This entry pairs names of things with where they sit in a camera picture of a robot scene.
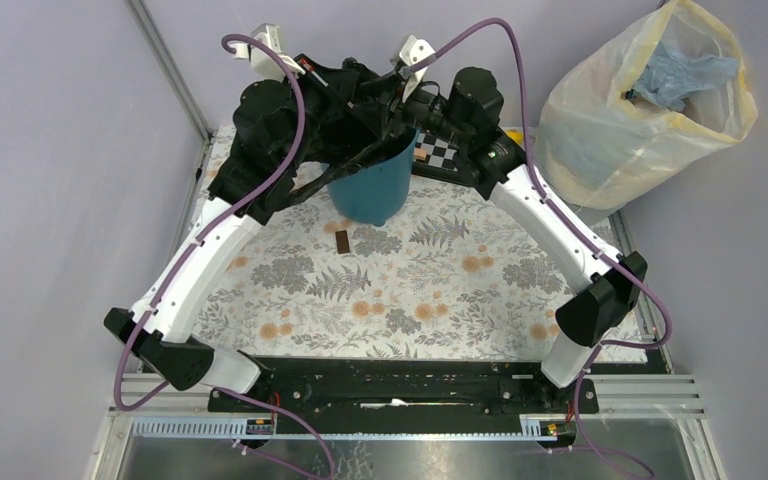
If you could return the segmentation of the black trash bag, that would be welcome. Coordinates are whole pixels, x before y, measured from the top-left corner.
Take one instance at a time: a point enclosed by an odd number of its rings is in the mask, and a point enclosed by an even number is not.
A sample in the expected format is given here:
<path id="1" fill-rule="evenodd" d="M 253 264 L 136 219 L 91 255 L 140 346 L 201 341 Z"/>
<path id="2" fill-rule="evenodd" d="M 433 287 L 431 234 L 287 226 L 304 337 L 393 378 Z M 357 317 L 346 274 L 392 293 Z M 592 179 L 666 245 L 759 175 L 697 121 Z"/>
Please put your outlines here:
<path id="1" fill-rule="evenodd" d="M 401 118 L 406 80 L 398 72 L 381 75 L 353 57 L 337 68 L 313 60 L 309 65 L 329 85 L 315 83 L 311 73 L 300 79 L 311 115 L 303 160 L 323 164 L 325 170 L 290 193 L 281 203 L 283 209 L 414 146 L 416 129 Z"/>

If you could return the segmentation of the teal plastic trash bin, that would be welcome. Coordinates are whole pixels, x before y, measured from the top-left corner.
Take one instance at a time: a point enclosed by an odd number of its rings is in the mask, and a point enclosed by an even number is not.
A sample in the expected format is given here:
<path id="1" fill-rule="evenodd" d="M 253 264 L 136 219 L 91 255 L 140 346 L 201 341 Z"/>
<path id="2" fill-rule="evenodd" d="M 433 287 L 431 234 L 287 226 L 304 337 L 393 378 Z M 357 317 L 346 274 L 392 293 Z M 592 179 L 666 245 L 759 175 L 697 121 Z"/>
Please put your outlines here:
<path id="1" fill-rule="evenodd" d="M 330 182 L 327 191 L 336 210 L 352 221 L 384 226 L 407 199 L 418 136 L 416 129 L 409 129 L 393 156 Z"/>

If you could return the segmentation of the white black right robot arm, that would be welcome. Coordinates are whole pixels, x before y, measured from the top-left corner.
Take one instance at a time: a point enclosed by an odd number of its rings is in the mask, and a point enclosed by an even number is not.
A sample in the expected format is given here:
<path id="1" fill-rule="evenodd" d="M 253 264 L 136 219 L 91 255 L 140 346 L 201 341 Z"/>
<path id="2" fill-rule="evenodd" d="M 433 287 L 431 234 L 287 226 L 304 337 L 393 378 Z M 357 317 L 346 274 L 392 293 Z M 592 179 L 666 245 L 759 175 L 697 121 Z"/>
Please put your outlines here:
<path id="1" fill-rule="evenodd" d="M 574 293 L 556 311 L 561 332 L 533 386 L 537 405 L 557 412 L 572 400 L 571 383 L 606 332 L 636 306 L 647 262 L 638 253 L 620 253 L 556 199 L 525 149 L 500 127 L 504 99 L 490 71 L 460 70 L 447 97 L 422 90 L 407 68 L 399 73 L 395 117 L 455 147 L 465 181 L 528 232 Z"/>

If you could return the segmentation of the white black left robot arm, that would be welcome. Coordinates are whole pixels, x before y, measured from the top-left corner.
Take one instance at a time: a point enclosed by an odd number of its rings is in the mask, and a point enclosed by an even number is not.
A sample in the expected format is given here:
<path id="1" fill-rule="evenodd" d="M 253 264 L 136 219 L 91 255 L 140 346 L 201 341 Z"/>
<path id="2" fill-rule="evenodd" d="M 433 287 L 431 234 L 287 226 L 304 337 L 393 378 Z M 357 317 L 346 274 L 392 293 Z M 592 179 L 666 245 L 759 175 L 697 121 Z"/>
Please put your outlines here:
<path id="1" fill-rule="evenodd" d="M 353 59 L 339 68 L 295 59 L 300 72 L 246 87 L 232 119 L 229 157 L 208 187 L 195 225 L 150 289 L 128 308 L 114 307 L 104 327 L 158 373 L 164 385 L 232 390 L 248 411 L 269 401 L 270 385 L 242 353 L 212 347 L 193 333 L 196 317 L 225 269 L 280 210 L 322 188 L 295 186 L 308 157 L 342 162 L 356 150 L 348 128 L 360 124 L 357 89 L 373 73 Z"/>

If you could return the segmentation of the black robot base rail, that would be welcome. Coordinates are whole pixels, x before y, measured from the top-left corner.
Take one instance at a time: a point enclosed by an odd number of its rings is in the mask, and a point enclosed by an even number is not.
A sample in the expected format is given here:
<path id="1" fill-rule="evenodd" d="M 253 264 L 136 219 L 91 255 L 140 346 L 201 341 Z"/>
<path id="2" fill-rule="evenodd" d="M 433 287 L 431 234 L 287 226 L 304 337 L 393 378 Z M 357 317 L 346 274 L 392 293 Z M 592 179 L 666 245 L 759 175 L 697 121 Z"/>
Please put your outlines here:
<path id="1" fill-rule="evenodd" d="M 262 373 L 249 391 L 253 404 L 212 390 L 211 413 L 265 413 L 284 408 L 313 428 L 327 421 L 345 429 L 392 425 L 406 430 L 477 426 L 481 417 L 544 415 L 563 420 L 579 402 L 582 415 L 605 413 L 594 377 L 581 389 L 559 388 L 537 362 L 261 357 Z"/>

